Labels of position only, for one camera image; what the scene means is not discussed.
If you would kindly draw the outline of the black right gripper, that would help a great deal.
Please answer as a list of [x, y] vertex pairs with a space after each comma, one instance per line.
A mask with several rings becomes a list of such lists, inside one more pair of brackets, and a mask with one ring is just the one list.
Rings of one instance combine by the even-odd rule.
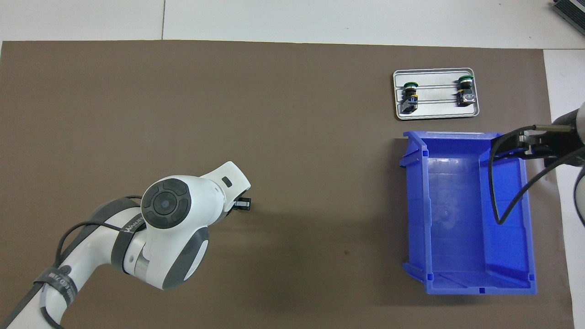
[[491, 140], [490, 153], [494, 159], [532, 152], [526, 159], [543, 159], [545, 166], [584, 146], [577, 133], [536, 133], [533, 130], [514, 130]]

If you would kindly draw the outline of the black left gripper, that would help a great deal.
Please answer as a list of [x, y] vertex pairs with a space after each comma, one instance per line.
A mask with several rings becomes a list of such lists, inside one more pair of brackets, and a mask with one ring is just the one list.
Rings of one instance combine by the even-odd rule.
[[250, 211], [251, 210], [251, 198], [248, 197], [239, 197], [235, 200], [235, 202], [231, 202], [228, 204], [228, 208], [222, 213], [222, 218], [227, 217], [232, 211]]

